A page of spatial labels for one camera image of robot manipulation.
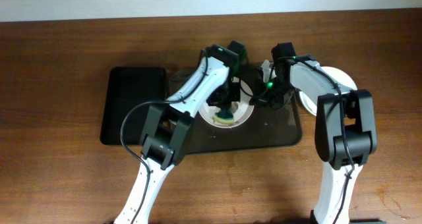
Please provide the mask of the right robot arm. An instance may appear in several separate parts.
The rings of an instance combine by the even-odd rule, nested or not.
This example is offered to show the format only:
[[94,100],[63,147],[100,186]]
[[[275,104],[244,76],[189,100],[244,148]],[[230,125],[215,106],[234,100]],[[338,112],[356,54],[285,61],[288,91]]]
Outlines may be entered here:
[[323,162],[322,184],[310,223],[349,223],[349,205],[359,173],[377,150],[373,97],[324,71],[312,55],[296,54],[291,42],[271,50],[273,65],[250,105],[284,105],[288,89],[316,105],[315,148]]

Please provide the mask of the white plate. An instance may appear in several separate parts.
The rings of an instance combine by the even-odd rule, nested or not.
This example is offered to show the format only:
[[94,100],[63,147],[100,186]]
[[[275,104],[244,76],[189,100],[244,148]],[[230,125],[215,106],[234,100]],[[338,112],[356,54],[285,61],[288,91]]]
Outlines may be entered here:
[[217,128],[235,128],[242,125],[253,113],[254,106],[249,105],[251,96],[240,90],[240,101],[231,103],[231,112],[233,113],[233,122],[221,123],[215,120],[214,115],[221,109],[216,106],[209,106],[204,102],[198,110],[200,116],[209,124]]
[[[339,83],[343,84],[344,86],[347,86],[353,90],[357,89],[356,83],[353,81],[353,79],[346,74],[344,71],[334,68],[334,67],[321,67],[321,69],[327,73],[329,76],[331,76],[333,79],[337,80]],[[311,101],[311,99],[306,96],[302,91],[298,92],[299,99],[302,104],[302,106],[314,117],[317,115],[317,105]]]

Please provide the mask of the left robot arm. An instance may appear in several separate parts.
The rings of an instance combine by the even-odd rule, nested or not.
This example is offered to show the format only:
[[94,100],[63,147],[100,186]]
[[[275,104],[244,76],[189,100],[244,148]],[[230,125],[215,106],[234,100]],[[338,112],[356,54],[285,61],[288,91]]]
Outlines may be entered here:
[[140,162],[135,183],[115,223],[147,223],[154,201],[170,171],[185,157],[187,138],[203,103],[220,108],[219,118],[233,119],[231,104],[241,99],[240,83],[233,77],[246,58],[245,46],[232,41],[227,47],[203,49],[196,71],[172,96],[147,101],[135,109],[148,112],[134,157]]

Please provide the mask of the white plate top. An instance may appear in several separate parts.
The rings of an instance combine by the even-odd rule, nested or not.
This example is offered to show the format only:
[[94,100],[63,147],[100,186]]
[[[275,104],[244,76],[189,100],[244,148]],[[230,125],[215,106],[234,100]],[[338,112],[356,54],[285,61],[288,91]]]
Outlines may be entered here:
[[215,120],[214,115],[221,109],[216,106],[209,106],[204,102],[198,110],[200,116],[209,124],[217,128],[235,128],[242,125],[253,113],[254,106],[249,105],[251,96],[240,90],[240,101],[231,103],[231,112],[233,113],[233,122],[221,123]]

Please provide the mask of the green yellow sponge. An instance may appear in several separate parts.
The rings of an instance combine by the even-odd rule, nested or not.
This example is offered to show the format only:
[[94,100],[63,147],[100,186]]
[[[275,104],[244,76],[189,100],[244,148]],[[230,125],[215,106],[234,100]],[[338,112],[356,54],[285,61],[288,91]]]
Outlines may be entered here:
[[231,109],[221,109],[212,116],[213,121],[223,124],[231,125],[234,123],[234,115]]

